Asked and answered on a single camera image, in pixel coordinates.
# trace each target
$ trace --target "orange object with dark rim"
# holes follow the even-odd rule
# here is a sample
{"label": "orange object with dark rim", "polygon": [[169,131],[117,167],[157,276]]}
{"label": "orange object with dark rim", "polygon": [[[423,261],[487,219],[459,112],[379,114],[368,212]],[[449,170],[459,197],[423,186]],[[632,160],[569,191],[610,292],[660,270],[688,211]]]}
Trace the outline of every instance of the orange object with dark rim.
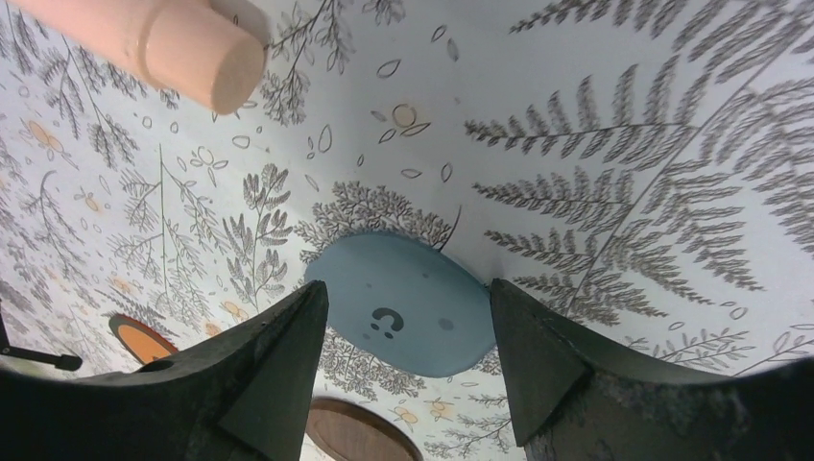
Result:
{"label": "orange object with dark rim", "polygon": [[348,401],[314,399],[305,433],[337,461],[421,461],[416,445],[380,416]]}
{"label": "orange object with dark rim", "polygon": [[108,324],[116,339],[142,365],[178,352],[178,348],[163,336],[132,317],[115,314]]}

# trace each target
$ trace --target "black object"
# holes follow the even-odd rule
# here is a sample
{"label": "black object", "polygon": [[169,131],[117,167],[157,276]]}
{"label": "black object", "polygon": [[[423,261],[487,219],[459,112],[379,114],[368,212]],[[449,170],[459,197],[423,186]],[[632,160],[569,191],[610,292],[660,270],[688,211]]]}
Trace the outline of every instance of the black object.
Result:
{"label": "black object", "polygon": [[814,360],[738,378],[633,351],[505,280],[491,313],[530,461],[814,459]]}
{"label": "black object", "polygon": [[327,309],[324,284],[312,282],[132,374],[0,371],[3,459],[299,459]]}
{"label": "black object", "polygon": [[75,372],[82,366],[82,359],[76,355],[53,355],[46,352],[32,351],[30,349],[16,348],[9,342],[6,334],[6,325],[3,323],[2,303],[0,300],[0,355],[32,360],[39,363],[54,365],[58,370]]}

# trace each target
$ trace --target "floral patterned fabric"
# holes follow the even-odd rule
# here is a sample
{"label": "floral patterned fabric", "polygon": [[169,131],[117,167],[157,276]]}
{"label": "floral patterned fabric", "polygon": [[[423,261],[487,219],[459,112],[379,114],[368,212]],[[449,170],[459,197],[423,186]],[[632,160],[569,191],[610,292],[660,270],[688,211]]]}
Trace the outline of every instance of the floral patterned fabric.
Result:
{"label": "floral patterned fabric", "polygon": [[[218,116],[0,9],[0,299],[77,373],[179,349],[395,231],[638,351],[727,375],[814,344],[814,3],[216,0],[267,44]],[[523,459],[496,352],[412,376],[329,330],[315,395],[427,459]]]}

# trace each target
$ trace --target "blue soap bar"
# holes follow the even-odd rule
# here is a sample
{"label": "blue soap bar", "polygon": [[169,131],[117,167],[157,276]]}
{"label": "blue soap bar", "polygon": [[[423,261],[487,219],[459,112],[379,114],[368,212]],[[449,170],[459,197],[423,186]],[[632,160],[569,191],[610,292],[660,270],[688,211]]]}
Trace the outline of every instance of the blue soap bar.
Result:
{"label": "blue soap bar", "polygon": [[331,327],[405,372],[452,376],[494,346],[489,291],[418,241],[383,232],[342,238],[305,279],[327,285]]}

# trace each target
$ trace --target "peach cylinder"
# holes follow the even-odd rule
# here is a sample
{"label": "peach cylinder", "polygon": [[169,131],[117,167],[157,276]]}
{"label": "peach cylinder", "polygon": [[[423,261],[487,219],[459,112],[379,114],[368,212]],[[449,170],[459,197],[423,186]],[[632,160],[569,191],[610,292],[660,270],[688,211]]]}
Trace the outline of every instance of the peach cylinder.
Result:
{"label": "peach cylinder", "polygon": [[208,0],[12,0],[144,82],[221,114],[249,99],[263,46]]}

